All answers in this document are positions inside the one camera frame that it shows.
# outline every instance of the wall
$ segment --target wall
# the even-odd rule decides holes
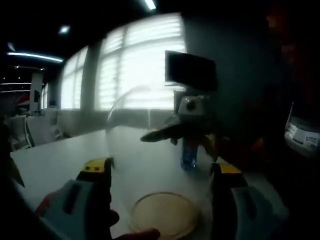
[[[282,81],[267,22],[239,18],[231,23],[221,17],[190,15],[183,20],[187,52],[216,63],[216,116],[224,132],[242,140],[249,131],[244,125],[245,102],[260,98],[266,86]]]
[[[78,136],[106,127],[108,113],[94,110],[94,89],[98,58],[102,41],[89,46],[84,63],[81,85],[81,109],[59,111],[61,130],[71,136]],[[63,69],[56,81],[50,83],[50,99],[60,108]]]
[[[29,100],[29,109],[30,112],[33,113],[38,111],[41,108],[41,92],[42,92],[42,82],[43,82],[44,74],[41,72],[35,72],[32,74],[32,82],[30,88],[30,100]]]
[[[250,138],[244,124],[244,104],[260,98],[268,85],[282,81],[280,66],[270,45],[266,20],[238,19],[226,21],[221,17],[184,15],[187,52],[214,60],[218,91],[212,103],[220,128],[235,139]],[[102,41],[89,46],[84,65],[81,110],[63,111],[74,134],[84,134],[106,126],[107,112],[94,110],[94,90],[97,63]],[[60,104],[59,83],[57,104]]]
[[[15,101],[24,94],[29,95],[28,92],[0,93],[0,114],[7,116],[17,114]]]

